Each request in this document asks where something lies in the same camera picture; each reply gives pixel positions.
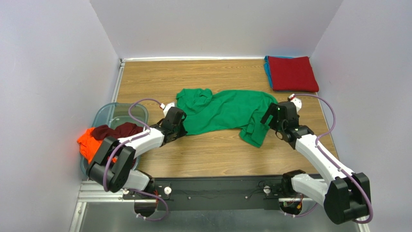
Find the green t-shirt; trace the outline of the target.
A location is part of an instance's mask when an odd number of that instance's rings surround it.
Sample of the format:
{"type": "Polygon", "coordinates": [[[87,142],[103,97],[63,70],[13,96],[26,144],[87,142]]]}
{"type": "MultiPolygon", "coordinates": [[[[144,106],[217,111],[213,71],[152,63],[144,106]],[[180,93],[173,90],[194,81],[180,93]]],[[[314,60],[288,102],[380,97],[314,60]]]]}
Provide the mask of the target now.
{"type": "Polygon", "coordinates": [[[277,99],[255,90],[224,90],[185,88],[176,95],[177,108],[186,113],[183,122],[188,135],[238,129],[239,137],[260,148],[269,126],[261,123],[271,104],[277,99]]]}

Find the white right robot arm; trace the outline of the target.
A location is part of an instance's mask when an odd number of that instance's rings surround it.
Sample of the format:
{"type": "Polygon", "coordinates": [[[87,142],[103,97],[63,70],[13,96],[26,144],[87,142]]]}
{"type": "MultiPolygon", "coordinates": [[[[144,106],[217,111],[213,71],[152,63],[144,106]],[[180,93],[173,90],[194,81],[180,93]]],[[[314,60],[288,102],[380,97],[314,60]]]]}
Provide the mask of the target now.
{"type": "Polygon", "coordinates": [[[343,165],[308,126],[299,123],[301,105],[300,100],[272,103],[261,119],[262,124],[279,133],[282,140],[303,155],[323,178],[319,181],[302,170],[284,173],[281,181],[283,195],[292,197],[300,193],[310,197],[324,208],[335,224],[371,222],[374,214],[369,178],[343,165]]]}

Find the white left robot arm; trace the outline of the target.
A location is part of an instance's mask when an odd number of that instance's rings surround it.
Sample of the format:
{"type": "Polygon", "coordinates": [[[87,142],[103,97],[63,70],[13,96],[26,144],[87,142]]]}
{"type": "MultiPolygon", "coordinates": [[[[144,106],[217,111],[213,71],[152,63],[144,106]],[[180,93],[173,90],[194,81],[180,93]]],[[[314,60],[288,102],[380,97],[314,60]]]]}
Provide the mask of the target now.
{"type": "Polygon", "coordinates": [[[170,106],[162,120],[142,133],[119,139],[106,137],[89,163],[86,175],[105,191],[146,190],[151,176],[134,170],[133,166],[142,154],[185,136],[186,116],[182,109],[170,106]]]}

